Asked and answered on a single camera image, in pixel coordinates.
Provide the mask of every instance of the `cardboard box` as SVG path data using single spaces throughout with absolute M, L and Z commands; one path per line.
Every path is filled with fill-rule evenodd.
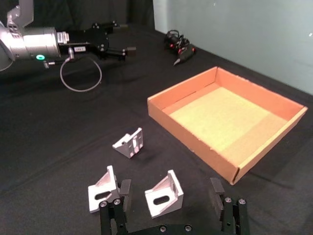
M 218 67 L 148 98 L 149 115 L 232 185 L 307 109 Z

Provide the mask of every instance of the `screw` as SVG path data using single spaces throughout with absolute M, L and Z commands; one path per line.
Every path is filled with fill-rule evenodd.
M 160 227 L 160 231 L 163 233 L 163 232 L 165 232 L 166 231 L 166 227 L 165 226 L 161 226 Z
M 231 202 L 231 199 L 229 197 L 225 198 L 226 202 Z
M 186 226 L 185 226 L 185 230 L 186 230 L 187 232 L 190 232 L 190 231 L 192 230 L 192 227 L 191 227 L 190 225 L 186 225 Z
M 101 207 L 106 207 L 107 204 L 108 204 L 107 202 L 101 202 L 101 203 L 100 203 L 100 206 L 101 206 Z
M 120 204 L 121 203 L 121 200 L 119 200 L 119 199 L 115 199 L 115 201 L 114 201 L 114 205 L 118 205 L 118 204 Z
M 240 203 L 240 204 L 245 204 L 246 201 L 245 201 L 244 199 L 239 199 L 239 203 Z

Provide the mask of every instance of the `green indicator light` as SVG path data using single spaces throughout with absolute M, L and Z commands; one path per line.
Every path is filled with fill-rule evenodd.
M 36 59 L 37 59 L 37 60 L 44 60 L 44 59 L 45 59 L 45 56 L 44 56 L 44 55 L 37 55 L 37 56 L 36 56 Z

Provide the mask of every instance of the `white wall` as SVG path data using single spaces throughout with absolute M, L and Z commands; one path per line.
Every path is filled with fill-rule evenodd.
M 313 94 L 313 0 L 154 0 L 156 30 Z

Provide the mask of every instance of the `table surface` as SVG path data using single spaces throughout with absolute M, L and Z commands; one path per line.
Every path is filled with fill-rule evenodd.
M 88 186 L 108 165 L 118 181 L 132 179 L 130 232 L 162 223 L 219 228 L 207 191 L 209 178 L 220 176 L 147 111 L 147 97 L 214 66 L 309 108 L 236 185 L 221 181 L 228 195 L 248 201 L 251 234 L 312 234 L 312 96 L 202 50 L 173 67 L 175 56 L 163 49 L 163 34 L 137 25 L 111 35 L 110 43 L 136 46 L 137 56 L 101 62 L 104 80 L 90 93 L 67 90 L 59 67 L 45 70 L 38 62 L 16 63 L 2 73 L 0 234 L 100 234 L 99 213 L 89 213 Z M 87 87 L 98 73 L 82 60 L 69 65 L 65 75 L 68 83 Z M 144 148 L 129 160 L 112 144 L 138 127 Z M 152 220 L 144 191 L 170 169 L 184 190 L 183 207 Z

